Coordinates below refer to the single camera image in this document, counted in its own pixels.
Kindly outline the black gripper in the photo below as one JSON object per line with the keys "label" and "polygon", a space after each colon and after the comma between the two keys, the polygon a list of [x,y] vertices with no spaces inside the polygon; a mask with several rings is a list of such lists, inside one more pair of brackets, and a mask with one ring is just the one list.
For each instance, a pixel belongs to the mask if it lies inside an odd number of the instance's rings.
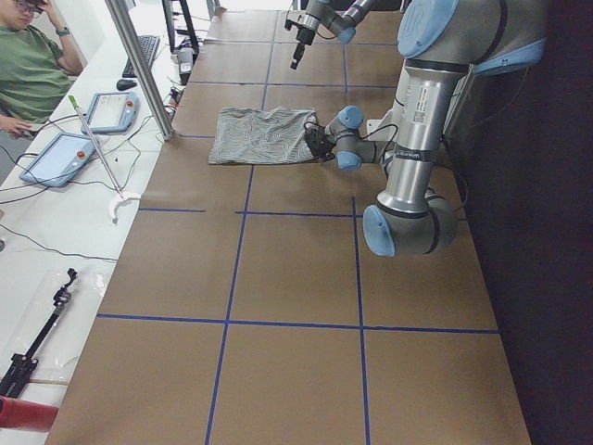
{"label": "black gripper", "polygon": [[304,125],[304,140],[316,160],[333,160],[334,143],[325,134],[325,128],[317,123]]}
{"label": "black gripper", "polygon": [[301,21],[286,19],[284,28],[290,31],[293,27],[297,28],[296,40],[298,41],[298,45],[296,46],[290,68],[296,70],[298,63],[304,55],[306,45],[311,45],[314,40],[318,30],[318,19],[310,14],[306,14]]}

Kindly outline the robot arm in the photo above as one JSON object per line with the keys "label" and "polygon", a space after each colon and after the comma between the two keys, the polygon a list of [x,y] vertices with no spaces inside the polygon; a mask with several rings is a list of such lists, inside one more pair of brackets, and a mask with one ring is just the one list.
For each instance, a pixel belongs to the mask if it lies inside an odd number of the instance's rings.
{"label": "robot arm", "polygon": [[326,126],[309,124],[316,159],[343,170],[380,163],[385,189],[363,213],[376,255],[429,254],[453,241],[457,219],[429,185],[454,90],[467,74],[497,75],[537,63],[546,43],[546,1],[405,1],[397,34],[404,64],[384,140],[360,136],[359,108],[343,108]]}
{"label": "robot arm", "polygon": [[322,25],[341,44],[347,45],[356,34],[356,27],[375,6],[375,0],[355,1],[344,13],[337,12],[330,1],[309,1],[305,14],[297,19],[286,18],[284,28],[297,28],[297,45],[290,68],[296,70],[307,46],[311,46]]}

